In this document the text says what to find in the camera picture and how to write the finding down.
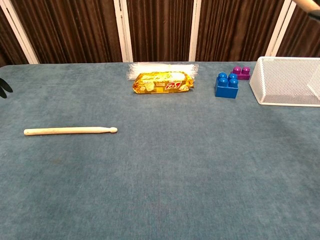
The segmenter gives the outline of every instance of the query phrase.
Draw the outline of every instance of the drumstick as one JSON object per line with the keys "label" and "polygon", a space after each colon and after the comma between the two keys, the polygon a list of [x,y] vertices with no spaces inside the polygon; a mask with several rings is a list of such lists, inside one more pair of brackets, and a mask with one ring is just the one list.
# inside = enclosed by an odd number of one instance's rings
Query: drumstick
{"label": "drumstick", "polygon": [[24,135],[47,135],[47,134],[101,134],[116,133],[116,127],[86,126],[86,127],[56,127],[56,128],[33,128],[25,129]]}

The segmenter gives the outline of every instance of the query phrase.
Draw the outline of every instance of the curtain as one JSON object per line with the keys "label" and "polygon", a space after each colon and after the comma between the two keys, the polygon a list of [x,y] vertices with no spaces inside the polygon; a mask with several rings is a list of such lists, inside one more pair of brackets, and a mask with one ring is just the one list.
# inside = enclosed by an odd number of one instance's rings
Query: curtain
{"label": "curtain", "polygon": [[121,62],[113,0],[11,0],[42,64]]}
{"label": "curtain", "polygon": [[276,54],[279,57],[320,57],[320,23],[298,6]]}
{"label": "curtain", "polygon": [[264,56],[284,0],[203,0],[196,61]]}
{"label": "curtain", "polygon": [[27,63],[28,60],[4,12],[0,9],[0,67]]}
{"label": "curtain", "polygon": [[188,61],[194,0],[127,0],[133,61]]}

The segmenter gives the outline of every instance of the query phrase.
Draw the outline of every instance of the purple toy block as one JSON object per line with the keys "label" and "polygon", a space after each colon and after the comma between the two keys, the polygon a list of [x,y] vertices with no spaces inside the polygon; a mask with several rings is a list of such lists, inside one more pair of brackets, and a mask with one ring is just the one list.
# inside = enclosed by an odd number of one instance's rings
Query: purple toy block
{"label": "purple toy block", "polygon": [[249,80],[250,79],[250,67],[244,66],[242,69],[239,66],[234,67],[232,74],[236,74],[238,80]]}

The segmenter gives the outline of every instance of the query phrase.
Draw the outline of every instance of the blue lego block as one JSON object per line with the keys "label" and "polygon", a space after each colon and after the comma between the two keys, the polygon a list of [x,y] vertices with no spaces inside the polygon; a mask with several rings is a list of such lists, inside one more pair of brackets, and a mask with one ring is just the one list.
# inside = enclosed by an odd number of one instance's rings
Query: blue lego block
{"label": "blue lego block", "polygon": [[227,74],[220,72],[215,81],[214,91],[216,97],[235,99],[238,93],[237,75],[231,73],[227,79]]}

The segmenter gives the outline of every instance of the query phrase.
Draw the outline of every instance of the mesh basket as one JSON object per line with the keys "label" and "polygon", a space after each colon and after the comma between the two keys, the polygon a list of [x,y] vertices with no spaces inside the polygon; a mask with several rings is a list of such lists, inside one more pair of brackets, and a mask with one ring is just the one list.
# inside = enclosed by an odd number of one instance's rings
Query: mesh basket
{"label": "mesh basket", "polygon": [[249,84],[259,104],[320,107],[320,58],[259,57]]}

